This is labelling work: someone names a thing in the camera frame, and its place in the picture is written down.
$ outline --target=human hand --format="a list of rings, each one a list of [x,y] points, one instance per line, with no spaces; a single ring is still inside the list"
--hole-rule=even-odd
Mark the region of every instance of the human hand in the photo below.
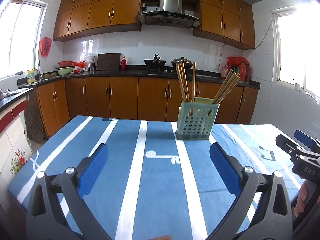
[[[297,205],[293,209],[293,213],[296,217],[298,217],[300,213],[304,212],[304,209],[306,207],[304,201],[306,200],[307,197],[308,197],[308,190],[306,187],[306,180],[305,180],[299,190]],[[320,205],[320,196],[318,197],[317,204]]]

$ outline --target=blue gripper pad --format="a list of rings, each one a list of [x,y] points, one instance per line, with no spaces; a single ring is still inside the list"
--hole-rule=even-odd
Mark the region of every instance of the blue gripper pad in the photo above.
[[[313,140],[308,135],[306,135],[305,133],[301,132],[300,130],[296,130],[294,132],[294,137],[299,142],[302,142],[308,148],[311,149],[313,147]]]
[[[210,158],[226,185],[227,190],[231,194],[236,195],[236,197],[239,197],[242,191],[240,187],[241,178],[227,159],[227,154],[218,143],[210,146]]]
[[[89,195],[108,159],[108,147],[103,144],[93,153],[93,159],[78,181],[78,194],[81,198]]]

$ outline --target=green plastic holder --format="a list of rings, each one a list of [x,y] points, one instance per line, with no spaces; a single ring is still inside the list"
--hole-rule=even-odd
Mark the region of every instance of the green plastic holder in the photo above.
[[[178,140],[208,140],[220,105],[210,98],[195,98],[194,103],[182,102],[179,107],[176,138]]]

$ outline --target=cutting board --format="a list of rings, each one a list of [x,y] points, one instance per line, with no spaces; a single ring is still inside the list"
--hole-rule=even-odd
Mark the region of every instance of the cutting board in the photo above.
[[[120,57],[120,53],[99,54],[97,70],[118,70],[120,67]]]

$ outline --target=window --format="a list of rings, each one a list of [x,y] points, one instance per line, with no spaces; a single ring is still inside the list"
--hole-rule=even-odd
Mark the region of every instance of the window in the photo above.
[[[277,80],[298,83],[320,96],[317,79],[320,60],[320,5],[310,4],[273,11]]]
[[[0,78],[35,66],[35,52],[43,8],[14,0],[0,18]]]

